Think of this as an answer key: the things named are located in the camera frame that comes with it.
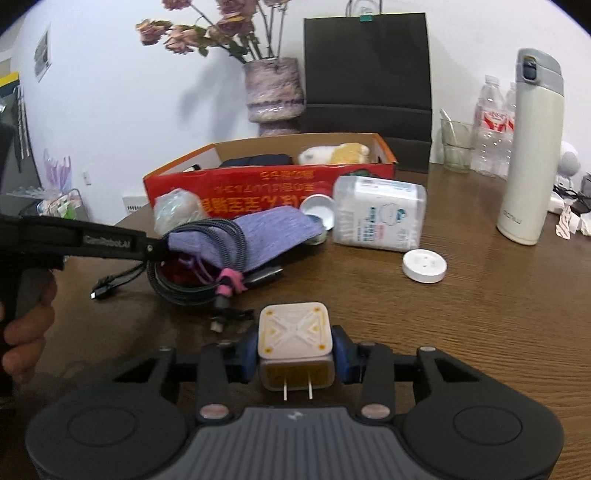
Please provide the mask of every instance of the human hand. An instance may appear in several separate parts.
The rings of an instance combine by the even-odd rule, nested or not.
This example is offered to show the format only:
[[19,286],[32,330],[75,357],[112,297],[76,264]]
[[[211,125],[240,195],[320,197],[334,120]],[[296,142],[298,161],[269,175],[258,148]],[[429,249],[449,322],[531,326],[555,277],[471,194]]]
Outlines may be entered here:
[[[28,382],[45,348],[44,335],[53,324],[55,312],[51,302],[56,298],[57,284],[52,277],[43,289],[39,303],[4,329],[4,341],[12,346],[2,357],[2,368],[17,384]],[[4,307],[0,303],[0,318]]]

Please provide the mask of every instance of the screw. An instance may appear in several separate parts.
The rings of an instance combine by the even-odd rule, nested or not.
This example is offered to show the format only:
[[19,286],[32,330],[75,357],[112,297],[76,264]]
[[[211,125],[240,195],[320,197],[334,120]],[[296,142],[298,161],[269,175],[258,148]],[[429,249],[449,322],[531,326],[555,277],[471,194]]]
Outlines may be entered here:
[[390,415],[390,409],[381,403],[370,403],[361,409],[361,415],[370,420],[383,420]]
[[208,403],[199,410],[199,414],[206,420],[221,420],[229,413],[228,407],[219,403]]

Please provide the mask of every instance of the open box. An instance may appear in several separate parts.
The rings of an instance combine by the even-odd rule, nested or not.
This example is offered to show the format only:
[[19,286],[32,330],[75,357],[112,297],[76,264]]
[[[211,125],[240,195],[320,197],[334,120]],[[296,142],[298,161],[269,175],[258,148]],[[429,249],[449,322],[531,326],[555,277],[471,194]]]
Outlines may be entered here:
[[[289,165],[217,168],[232,158],[287,154],[294,162],[304,150],[321,145],[357,142],[369,147],[370,163],[355,165]],[[331,133],[247,138],[210,144],[180,157],[144,177],[150,203],[181,188],[201,198],[205,211],[215,217],[235,218],[281,205],[299,207],[310,195],[332,196],[336,179],[368,170],[393,179],[396,158],[378,134]]]

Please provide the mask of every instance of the textured vase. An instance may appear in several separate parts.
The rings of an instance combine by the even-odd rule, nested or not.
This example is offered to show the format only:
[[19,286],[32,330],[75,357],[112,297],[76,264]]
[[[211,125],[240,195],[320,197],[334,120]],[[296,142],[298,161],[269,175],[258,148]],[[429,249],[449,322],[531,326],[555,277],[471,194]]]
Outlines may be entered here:
[[260,124],[259,135],[298,133],[306,109],[297,59],[264,59],[244,65],[248,119]]

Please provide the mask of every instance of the white power adapter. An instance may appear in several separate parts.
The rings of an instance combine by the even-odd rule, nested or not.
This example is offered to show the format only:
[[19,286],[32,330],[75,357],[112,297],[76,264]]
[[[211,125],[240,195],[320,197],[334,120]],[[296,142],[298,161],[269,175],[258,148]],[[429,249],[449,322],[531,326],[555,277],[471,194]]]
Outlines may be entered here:
[[259,374],[271,391],[326,388],[335,380],[329,313],[319,302],[265,307],[259,319]]

